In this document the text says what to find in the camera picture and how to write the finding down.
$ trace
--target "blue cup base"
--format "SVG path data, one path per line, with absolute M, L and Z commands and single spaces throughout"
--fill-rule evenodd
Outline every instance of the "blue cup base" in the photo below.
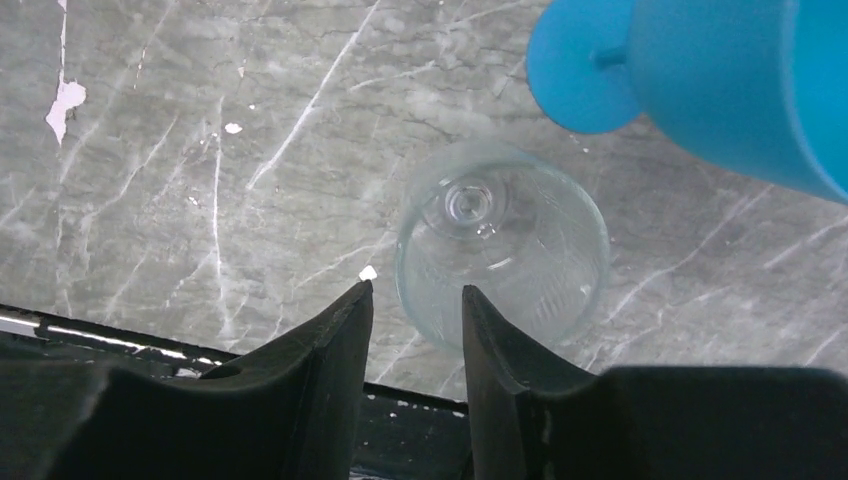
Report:
M 527 81 L 536 103 L 561 127 L 604 133 L 639 115 L 626 64 L 597 60 L 627 44 L 633 1 L 555 0 L 536 23 Z

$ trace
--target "blue cup stem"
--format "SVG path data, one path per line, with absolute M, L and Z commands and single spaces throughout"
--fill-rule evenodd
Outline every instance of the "blue cup stem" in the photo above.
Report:
M 605 68 L 623 65 L 627 61 L 627 50 L 622 45 L 620 47 L 608 48 L 592 54 L 592 61 L 595 66 L 603 70 Z

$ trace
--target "transparent cup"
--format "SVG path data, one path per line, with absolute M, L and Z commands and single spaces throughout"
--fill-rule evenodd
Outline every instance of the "transparent cup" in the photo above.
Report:
M 526 152 L 456 143 L 410 178 L 395 279 L 408 318 L 435 345 L 462 351 L 462 287 L 476 285 L 515 326 L 552 346 L 591 316 L 608 267 L 595 203 Z

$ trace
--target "blue cup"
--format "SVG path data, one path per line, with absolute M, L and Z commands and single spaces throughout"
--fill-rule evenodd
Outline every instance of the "blue cup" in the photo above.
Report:
M 570 130 L 644 111 L 718 166 L 848 203 L 843 0 L 555 0 L 527 77 Z

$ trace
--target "gray marble surface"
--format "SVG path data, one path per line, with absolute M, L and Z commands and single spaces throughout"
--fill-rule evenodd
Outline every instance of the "gray marble surface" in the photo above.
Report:
M 557 128 L 526 86 L 544 0 L 0 0 L 0 302 L 246 352 L 376 267 L 367 379 L 464 396 L 392 278 L 410 170 L 496 136 L 583 184 L 611 235 L 559 353 L 848 373 L 848 208 L 700 162 L 641 119 Z M 59 146 L 45 115 L 87 91 Z M 235 131 L 237 124 L 241 131 Z

